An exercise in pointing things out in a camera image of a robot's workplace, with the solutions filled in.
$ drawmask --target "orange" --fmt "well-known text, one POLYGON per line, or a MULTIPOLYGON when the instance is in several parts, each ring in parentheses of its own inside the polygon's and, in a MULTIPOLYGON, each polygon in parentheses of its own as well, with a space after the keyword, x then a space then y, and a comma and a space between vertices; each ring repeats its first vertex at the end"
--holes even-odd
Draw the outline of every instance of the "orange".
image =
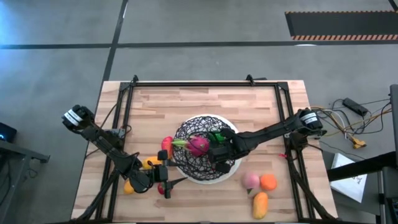
POLYGON ((273 174, 264 174, 260 177, 260 186, 264 190, 274 190, 277 187, 277 181, 273 174))

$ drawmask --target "black and orange floor mat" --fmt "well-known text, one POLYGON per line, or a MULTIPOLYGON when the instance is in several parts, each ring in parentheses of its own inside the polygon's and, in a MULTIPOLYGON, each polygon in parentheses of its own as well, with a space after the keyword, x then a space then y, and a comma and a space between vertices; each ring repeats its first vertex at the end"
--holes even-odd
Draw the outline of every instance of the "black and orange floor mat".
POLYGON ((293 40, 398 40, 398 12, 285 12, 293 40))

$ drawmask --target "wooden plank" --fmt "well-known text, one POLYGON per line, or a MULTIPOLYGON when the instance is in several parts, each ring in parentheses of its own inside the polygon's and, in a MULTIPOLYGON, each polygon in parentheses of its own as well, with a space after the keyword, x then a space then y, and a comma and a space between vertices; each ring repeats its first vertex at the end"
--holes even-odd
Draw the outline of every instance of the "wooden plank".
MULTIPOLYGON (((304 82, 288 81, 294 110, 309 106, 304 82)), ((119 82, 104 82, 98 103, 96 122, 102 123, 115 104, 119 82)), ((160 142, 173 136, 186 119, 200 113, 214 113, 230 120, 239 131, 255 131, 279 121, 274 89, 271 87, 145 87, 135 88, 129 124, 132 131, 126 137, 125 151, 140 152, 140 160, 155 156, 160 142)), ((106 122, 110 127, 112 119, 106 122)), ((95 148, 90 145, 88 152, 95 148)), ((261 144, 243 158, 239 169, 226 181, 200 185, 189 180, 175 186, 171 199, 164 199, 156 187, 144 194, 124 195, 119 180, 115 222, 294 222, 297 221, 285 159, 282 138, 261 144), (241 187, 241 176, 247 170, 272 173, 279 186, 269 194, 269 211, 262 220, 252 218, 250 196, 241 187)), ((320 151, 303 151, 310 188, 320 203, 334 216, 336 208, 320 151)), ((100 189, 105 155, 92 154, 83 166, 72 218, 78 217, 100 189)), ((170 179, 182 177, 171 167, 170 179)), ((300 194, 303 206, 305 200, 300 194)))

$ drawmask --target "yellow mango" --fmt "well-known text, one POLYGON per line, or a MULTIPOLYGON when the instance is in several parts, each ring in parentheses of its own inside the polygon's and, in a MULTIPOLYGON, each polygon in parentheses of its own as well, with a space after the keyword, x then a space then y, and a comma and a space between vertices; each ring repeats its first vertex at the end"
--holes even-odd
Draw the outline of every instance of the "yellow mango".
POLYGON ((127 179, 124 183, 124 193, 125 194, 133 194, 134 193, 134 189, 130 184, 130 180, 127 179))
POLYGON ((268 195, 264 192, 259 192, 253 200, 253 218, 262 219, 268 211, 268 195))
POLYGON ((142 168, 143 169, 151 169, 152 167, 148 164, 148 161, 151 161, 153 163, 153 165, 161 165, 162 161, 158 161, 157 160, 157 156, 151 156, 148 157, 144 160, 144 162, 142 162, 142 168))

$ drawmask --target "black metal frame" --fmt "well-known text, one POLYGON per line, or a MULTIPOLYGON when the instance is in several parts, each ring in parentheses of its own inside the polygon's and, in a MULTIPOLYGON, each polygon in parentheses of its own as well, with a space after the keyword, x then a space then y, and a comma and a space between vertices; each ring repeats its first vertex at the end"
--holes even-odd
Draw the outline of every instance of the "black metal frame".
MULTIPOLYGON (((127 86, 129 86, 129 93, 127 96, 127 101, 126 101, 126 110, 124 113, 124 118, 123 118, 123 126, 127 126, 128 120, 129 120, 129 110, 130 110, 130 105, 132 101, 132 93, 134 91, 134 87, 153 87, 153 86, 161 86, 161 87, 168 87, 168 86, 264 86, 264 87, 272 87, 275 90, 275 98, 278 106, 278 111, 279 111, 279 118, 280 120, 285 119, 285 114, 284 114, 284 107, 282 104, 282 97, 281 97, 281 91, 284 92, 285 95, 285 100, 287 104, 287 110, 289 113, 289 116, 292 116, 294 114, 293 112, 293 106, 292 102, 290 99, 290 92, 289 92, 289 85, 287 82, 255 82, 254 79, 248 75, 246 81, 225 81, 225 82, 139 82, 137 77, 134 77, 132 82, 122 82, 119 87, 119 94, 118 94, 118 100, 116 103, 116 109, 115 109, 115 114, 114 114, 114 119, 113 119, 113 128, 118 127, 118 121, 120 119, 120 109, 121 109, 121 103, 123 100, 124 96, 124 91, 127 86)), ((287 138, 284 136, 284 142, 285 142, 285 150, 287 153, 287 157, 292 159, 292 152, 291 150, 287 147, 287 138)), ((307 173, 305 170, 305 164, 304 164, 304 159, 302 153, 297 153, 297 161, 298 165, 300 167, 300 175, 302 176, 303 181, 308 185, 308 179, 307 179, 307 173)), ((289 173, 290 173, 290 180, 292 184, 292 191, 293 191, 293 198, 294 198, 294 203, 295 203, 295 208, 296 208, 296 214, 297 214, 297 220, 299 222, 307 222, 308 219, 303 217, 303 210, 301 206, 301 201, 300 201, 300 195, 299 195, 299 188, 297 187, 297 183, 292 177, 292 169, 293 169, 293 164, 287 163, 289 167, 289 173)), ((106 159, 105 162, 105 167, 104 167, 104 172, 103 172, 103 181, 101 184, 101 187, 104 186, 106 181, 109 178, 109 173, 110 173, 110 166, 111 165, 111 160, 109 158, 106 159)), ((118 180, 116 179, 113 182, 112 190, 111 190, 111 197, 109 201, 109 207, 108 207, 108 214, 106 218, 102 218, 102 210, 103 210, 103 201, 101 201, 98 205, 95 219, 90 220, 91 222, 96 221, 96 222, 111 222, 113 220, 113 213, 114 213, 114 206, 116 203, 116 195, 117 195, 117 189, 118 189, 118 180)), ((315 213, 313 210, 313 206, 309 199, 305 196, 306 202, 307 202, 307 208, 308 208, 308 215, 309 219, 317 222, 321 220, 316 220, 315 219, 315 213)))

